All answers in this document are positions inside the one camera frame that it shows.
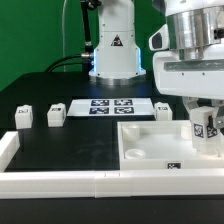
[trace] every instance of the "black and white pattern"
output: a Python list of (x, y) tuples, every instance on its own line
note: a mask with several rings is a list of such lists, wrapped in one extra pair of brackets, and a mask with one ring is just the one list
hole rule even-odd
[(91, 106), (109, 106), (110, 100), (92, 100)]
[(132, 106), (133, 101), (130, 99), (125, 99), (125, 100), (114, 100), (114, 105), (115, 106)]
[(208, 126), (207, 134), (208, 134), (208, 138), (212, 138), (218, 135), (218, 131), (214, 127)]
[(115, 114), (134, 114), (133, 107), (115, 107), (114, 108)]
[(167, 169), (181, 169), (181, 163), (179, 162), (167, 163)]
[(90, 108), (89, 114), (109, 114), (108, 107)]
[(168, 110), (167, 107), (158, 107), (159, 110)]
[(28, 113), (28, 110), (27, 109), (22, 109), (22, 110), (19, 110), (18, 113), (20, 113), (20, 114)]
[(200, 138), (204, 138), (203, 126), (200, 124), (194, 124), (194, 135)]
[(51, 111), (55, 111), (55, 112), (57, 112), (57, 111), (61, 111), (61, 108), (52, 108)]

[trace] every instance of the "warning label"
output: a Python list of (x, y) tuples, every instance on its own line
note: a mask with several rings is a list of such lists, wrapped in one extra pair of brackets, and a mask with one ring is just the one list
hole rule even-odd
[(111, 46), (115, 46), (115, 47), (122, 47), (123, 46), (123, 44), (121, 42), (121, 39), (118, 35), (114, 38)]

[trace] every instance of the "blue light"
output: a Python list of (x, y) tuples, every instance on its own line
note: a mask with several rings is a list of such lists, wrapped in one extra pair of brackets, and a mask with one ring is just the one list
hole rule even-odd
[(138, 70), (139, 70), (139, 72), (141, 72), (143, 69), (142, 69), (142, 65), (141, 65), (141, 62), (142, 62), (142, 56), (141, 56), (141, 50), (139, 49), (138, 50), (138, 57), (139, 57), (139, 68), (138, 68)]
[(93, 53), (93, 71), (96, 72), (96, 50)]

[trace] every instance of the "cable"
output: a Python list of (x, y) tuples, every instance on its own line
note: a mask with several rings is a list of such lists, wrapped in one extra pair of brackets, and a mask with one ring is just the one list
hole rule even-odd
[(93, 45), (91, 41), (90, 27), (89, 27), (89, 16), (88, 16), (88, 2), (86, 0), (81, 0), (82, 9), (82, 21), (84, 28), (84, 38), (85, 38), (85, 51), (93, 52)]
[(81, 54), (76, 54), (76, 55), (71, 55), (71, 56), (67, 56), (67, 57), (64, 57), (64, 58), (61, 58), (57, 61), (55, 61), (54, 63), (52, 63), (46, 70), (45, 72), (49, 72), (49, 70), (51, 70), (55, 65), (61, 63), (61, 62), (64, 62), (64, 61), (67, 61), (67, 60), (70, 60), (70, 59), (73, 59), (73, 58), (81, 58)]
[(64, 1), (63, 11), (62, 11), (62, 47), (63, 47), (63, 57), (66, 55), (66, 36), (65, 36), (65, 17), (66, 9), (69, 0)]
[(51, 68), (48, 72), (52, 72), (53, 70), (55, 70), (58, 67), (62, 67), (62, 66), (68, 66), (68, 65), (81, 65), (81, 62), (72, 62), (72, 63), (64, 63), (64, 64), (59, 64), (59, 65), (55, 65), (53, 68)]

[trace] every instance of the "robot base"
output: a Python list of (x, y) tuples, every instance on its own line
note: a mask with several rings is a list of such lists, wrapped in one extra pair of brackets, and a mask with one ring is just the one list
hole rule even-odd
[(146, 80), (146, 74), (137, 75), (132, 78), (121, 78), (121, 79), (109, 79), (109, 78), (102, 78), (99, 76), (89, 76), (91, 82), (99, 83), (102, 85), (109, 85), (109, 86), (125, 86), (125, 85), (132, 85), (137, 82), (142, 82)]

